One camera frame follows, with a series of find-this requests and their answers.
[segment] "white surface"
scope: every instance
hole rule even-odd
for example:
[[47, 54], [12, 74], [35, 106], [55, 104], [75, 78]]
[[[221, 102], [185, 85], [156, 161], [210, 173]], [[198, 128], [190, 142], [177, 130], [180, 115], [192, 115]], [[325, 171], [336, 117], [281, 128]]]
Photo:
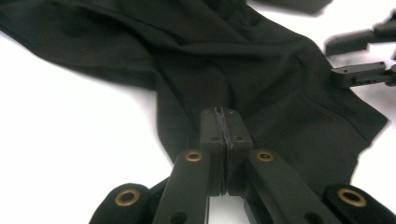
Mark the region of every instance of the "white surface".
[[[315, 17], [249, 2], [321, 48], [331, 35], [372, 27], [393, 0], [334, 0]], [[386, 61], [394, 44], [332, 57], [334, 66]], [[396, 212], [396, 88], [353, 89], [390, 122], [362, 153], [352, 184]], [[118, 185], [152, 187], [172, 164], [156, 135], [156, 94], [85, 77], [38, 59], [0, 33], [0, 223], [88, 223]], [[242, 200], [211, 200], [210, 224], [248, 223]]]

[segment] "black cloth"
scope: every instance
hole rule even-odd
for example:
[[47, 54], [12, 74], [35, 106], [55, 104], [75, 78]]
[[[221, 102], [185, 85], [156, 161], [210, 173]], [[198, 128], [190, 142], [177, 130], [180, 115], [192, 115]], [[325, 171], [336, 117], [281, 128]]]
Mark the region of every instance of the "black cloth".
[[349, 182], [387, 122], [329, 85], [331, 66], [311, 40], [242, 0], [3, 0], [0, 29], [53, 63], [156, 90], [172, 160], [196, 146], [200, 112], [226, 106], [257, 147], [276, 151], [320, 194]]

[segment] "black plastic bracket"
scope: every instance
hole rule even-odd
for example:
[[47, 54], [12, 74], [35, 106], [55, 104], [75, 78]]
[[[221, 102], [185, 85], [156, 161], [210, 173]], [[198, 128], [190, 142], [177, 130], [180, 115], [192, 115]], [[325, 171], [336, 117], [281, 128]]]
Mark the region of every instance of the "black plastic bracket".
[[334, 87], [349, 88], [385, 82], [396, 85], [396, 64], [386, 70], [384, 63], [366, 63], [332, 69], [331, 83]]

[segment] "brass grommet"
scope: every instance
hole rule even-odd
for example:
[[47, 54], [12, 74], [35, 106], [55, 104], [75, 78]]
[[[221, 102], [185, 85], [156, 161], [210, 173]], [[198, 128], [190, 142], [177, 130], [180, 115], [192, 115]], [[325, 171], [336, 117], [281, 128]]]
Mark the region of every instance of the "brass grommet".
[[140, 192], [137, 189], [125, 189], [116, 197], [116, 204], [120, 207], [130, 206], [139, 201]]
[[274, 156], [273, 156], [273, 154], [271, 154], [269, 152], [260, 151], [259, 153], [257, 153], [257, 159], [259, 161], [273, 161]]
[[204, 155], [198, 151], [192, 151], [186, 155], [187, 161], [200, 161]]
[[338, 197], [345, 203], [356, 207], [364, 207], [367, 205], [366, 199], [353, 189], [339, 189]]

